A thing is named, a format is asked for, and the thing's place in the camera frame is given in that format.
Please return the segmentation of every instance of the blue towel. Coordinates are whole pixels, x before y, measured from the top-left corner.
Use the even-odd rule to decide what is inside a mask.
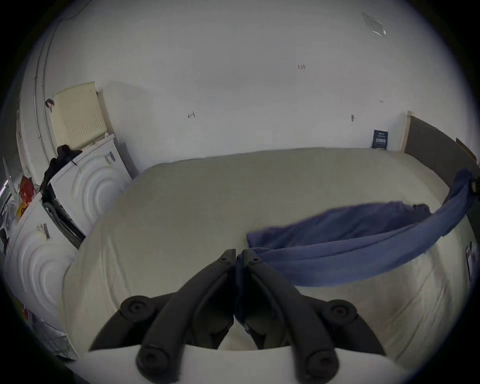
[[[388,272],[421,255],[473,206],[472,175],[460,170],[444,204],[363,204],[333,209],[285,228],[247,234],[248,245],[293,285],[346,284]]]

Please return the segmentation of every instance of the dryer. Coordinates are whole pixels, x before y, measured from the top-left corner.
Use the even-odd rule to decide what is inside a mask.
[[[57,202],[86,236],[132,182],[114,138],[88,147],[50,181]]]

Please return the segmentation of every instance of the dark headboard panel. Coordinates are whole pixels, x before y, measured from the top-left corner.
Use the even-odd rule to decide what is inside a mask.
[[[468,168],[474,176],[480,176],[475,160],[454,140],[415,116],[409,118],[405,153],[433,170],[449,187],[459,169]]]

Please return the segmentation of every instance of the white sheet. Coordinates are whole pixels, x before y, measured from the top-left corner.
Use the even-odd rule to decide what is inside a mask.
[[[224,250],[246,248],[248,231],[286,225],[326,209],[367,202],[426,203],[448,187],[409,155],[372,149],[298,149],[162,164],[139,176],[84,241],[64,279],[59,317],[81,357],[132,295],[178,290]],[[351,301],[408,369],[439,346],[468,293],[465,218],[427,253],[348,285],[299,288]],[[226,349],[254,348],[235,327]]]

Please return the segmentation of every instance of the washing machine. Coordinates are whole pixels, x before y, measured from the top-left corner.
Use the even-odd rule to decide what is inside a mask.
[[[50,181],[58,204],[85,236],[132,182],[114,138],[85,149]]]
[[[63,276],[78,250],[52,221],[36,195],[9,240],[3,274],[15,297],[38,318],[62,330],[57,302]]]

